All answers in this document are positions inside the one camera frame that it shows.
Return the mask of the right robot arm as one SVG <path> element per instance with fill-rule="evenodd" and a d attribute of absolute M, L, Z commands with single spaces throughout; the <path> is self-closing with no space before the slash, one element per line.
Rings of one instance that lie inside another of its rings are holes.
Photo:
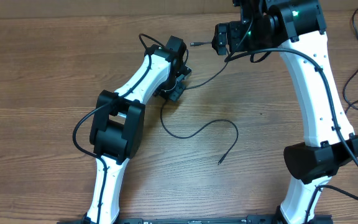
<path fill-rule="evenodd" d="M 304 140 L 283 155 L 291 174 L 284 201 L 264 223 L 331 223 L 314 214 L 321 192 L 340 167 L 356 161 L 358 135 L 343 110 L 333 78 L 323 10 L 318 1 L 233 0 L 239 21 L 215 27 L 213 49 L 227 62 L 280 54 L 303 119 Z"/>

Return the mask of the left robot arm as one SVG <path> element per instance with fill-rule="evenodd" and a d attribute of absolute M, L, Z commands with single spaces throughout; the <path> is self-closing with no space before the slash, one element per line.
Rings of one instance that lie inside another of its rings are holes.
<path fill-rule="evenodd" d="M 89 141 L 96 154 L 96 182 L 91 206 L 82 223 L 116 223 L 125 169 L 139 149 L 145 106 L 152 96 L 177 101 L 184 92 L 183 79 L 191 73 L 183 56 L 184 41 L 171 36 L 145 50 L 142 65 L 130 80 L 114 92 L 102 91 Z"/>

